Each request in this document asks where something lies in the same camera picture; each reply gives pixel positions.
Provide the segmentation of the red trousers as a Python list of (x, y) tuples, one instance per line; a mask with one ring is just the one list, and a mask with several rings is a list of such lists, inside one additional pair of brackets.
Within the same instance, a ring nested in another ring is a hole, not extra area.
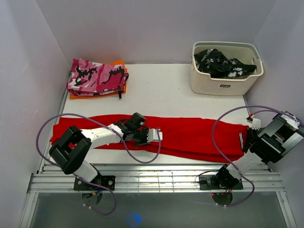
[(242, 157), (242, 144), (245, 143), (249, 128), (247, 125), (222, 121), (217, 123), (213, 119), (157, 116), (147, 116), (146, 125), (161, 130), (161, 145), (153, 142), (135, 147), (133, 142), (126, 142), (129, 150), (160, 152), (208, 162), (226, 162), (217, 148), (232, 161)]

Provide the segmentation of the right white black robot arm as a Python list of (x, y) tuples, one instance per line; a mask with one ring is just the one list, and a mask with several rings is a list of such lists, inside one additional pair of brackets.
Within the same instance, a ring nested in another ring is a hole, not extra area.
[(247, 120), (251, 127), (242, 147), (244, 155), (224, 165), (214, 177), (216, 186), (221, 189), (233, 189), (241, 182), (241, 175), (258, 164), (278, 162), (304, 139), (300, 120), (289, 112), (277, 114), (264, 128), (253, 114)]

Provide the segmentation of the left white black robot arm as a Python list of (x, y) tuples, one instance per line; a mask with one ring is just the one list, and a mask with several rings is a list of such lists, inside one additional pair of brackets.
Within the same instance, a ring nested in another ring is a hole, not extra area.
[(71, 126), (56, 140), (49, 155), (64, 174), (82, 178), (89, 189), (95, 190), (101, 184), (100, 174), (85, 160), (87, 153), (104, 145), (133, 141), (135, 146), (140, 146), (158, 140), (157, 130), (144, 126), (145, 122), (144, 116), (134, 113), (130, 119), (106, 127), (79, 129)]

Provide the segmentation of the black white floral trousers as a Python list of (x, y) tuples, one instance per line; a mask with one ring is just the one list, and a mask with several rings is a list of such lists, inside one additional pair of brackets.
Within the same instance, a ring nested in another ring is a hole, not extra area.
[(238, 78), (255, 72), (256, 65), (243, 64), (238, 59), (228, 59), (219, 50), (207, 49), (194, 55), (198, 71), (210, 74), (211, 78)]

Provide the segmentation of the cream perforated plastic basket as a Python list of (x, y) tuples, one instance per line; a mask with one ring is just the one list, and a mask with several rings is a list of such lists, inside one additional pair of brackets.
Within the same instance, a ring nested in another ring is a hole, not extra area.
[(256, 47), (237, 42), (196, 42), (192, 48), (190, 86), (204, 95), (244, 95), (264, 73)]

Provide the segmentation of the aluminium rail frame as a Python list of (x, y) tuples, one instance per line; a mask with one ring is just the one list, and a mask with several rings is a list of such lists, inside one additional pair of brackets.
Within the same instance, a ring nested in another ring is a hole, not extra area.
[[(212, 169), (220, 167), (219, 163), (161, 155), (154, 164), (139, 164), (123, 151), (119, 152), (118, 160), (105, 162), (105, 156), (105, 152), (92, 152), (89, 159), (94, 161), (100, 171), (116, 176), (117, 197), (133, 194), (198, 194), (217, 215), (218, 227), (227, 224), (229, 220), (235, 221), (236, 227), (245, 228), (299, 227), (287, 197), (287, 183), (279, 172), (271, 171), (266, 165), (257, 165), (247, 174), (256, 186), (254, 194), (229, 212), (227, 208), (211, 203), (210, 191), (200, 190), (194, 181), (199, 171), (210, 173)], [(74, 177), (64, 175), (58, 168), (42, 161), (38, 172), (31, 176), (20, 227), (36, 227), (39, 221), (43, 228), (54, 227), (56, 222), (62, 228), (101, 223), (105, 217), (85, 209), (79, 201), (70, 205), (70, 214), (57, 212), (60, 203), (55, 200), (55, 195), (79, 195), (78, 191), (72, 190), (74, 180)]]

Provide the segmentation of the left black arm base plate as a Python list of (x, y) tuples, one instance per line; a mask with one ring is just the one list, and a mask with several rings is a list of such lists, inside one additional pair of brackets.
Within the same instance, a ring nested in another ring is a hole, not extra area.
[[(113, 175), (98, 175), (97, 177), (95, 177), (91, 183), (92, 184), (96, 184), (96, 185), (101, 185), (104, 186), (110, 190), (114, 190), (115, 188), (115, 176)], [(93, 186), (90, 184), (87, 184), (86, 182), (84, 182), (83, 180), (80, 180), (79, 178), (75, 178), (75, 182), (74, 182), (74, 186), (73, 186), (73, 190), (77, 190), (77, 191), (98, 191), (100, 190), (99, 187), (97, 186)]]

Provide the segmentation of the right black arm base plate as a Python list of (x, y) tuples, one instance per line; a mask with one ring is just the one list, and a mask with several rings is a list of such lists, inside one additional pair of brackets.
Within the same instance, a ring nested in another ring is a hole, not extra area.
[(200, 190), (242, 190), (243, 184), (241, 180), (233, 178), (232, 180), (219, 180), (216, 175), (200, 175)]

